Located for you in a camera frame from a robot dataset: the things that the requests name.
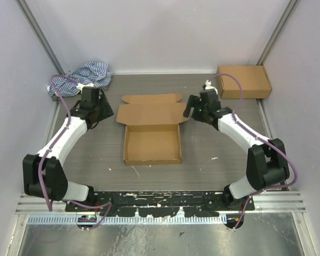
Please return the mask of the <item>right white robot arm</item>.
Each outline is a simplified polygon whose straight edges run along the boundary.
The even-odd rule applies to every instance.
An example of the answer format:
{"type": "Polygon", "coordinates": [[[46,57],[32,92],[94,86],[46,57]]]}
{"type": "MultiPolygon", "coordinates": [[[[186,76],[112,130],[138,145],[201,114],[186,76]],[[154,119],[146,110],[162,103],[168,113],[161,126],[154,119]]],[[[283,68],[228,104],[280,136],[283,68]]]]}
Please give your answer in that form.
{"type": "Polygon", "coordinates": [[[222,108],[215,89],[202,90],[199,96],[190,95],[183,116],[213,126],[247,153],[245,176],[223,189],[222,198],[227,209],[238,209],[245,197],[290,177],[283,142],[262,136],[246,125],[232,109],[222,108]]]}

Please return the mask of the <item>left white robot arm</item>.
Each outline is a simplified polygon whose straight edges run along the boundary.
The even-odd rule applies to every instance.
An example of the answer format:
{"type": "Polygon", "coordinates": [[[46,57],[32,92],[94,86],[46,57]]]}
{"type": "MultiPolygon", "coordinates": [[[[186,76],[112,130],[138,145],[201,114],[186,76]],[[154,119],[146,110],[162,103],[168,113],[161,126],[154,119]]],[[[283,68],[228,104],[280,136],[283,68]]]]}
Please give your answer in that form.
{"type": "Polygon", "coordinates": [[[86,212],[98,209],[93,187],[68,181],[63,164],[79,138],[113,114],[102,89],[84,86],[81,99],[72,109],[67,109],[67,116],[54,137],[36,154],[24,157],[25,194],[45,199],[50,211],[54,201],[71,202],[86,212]]]}

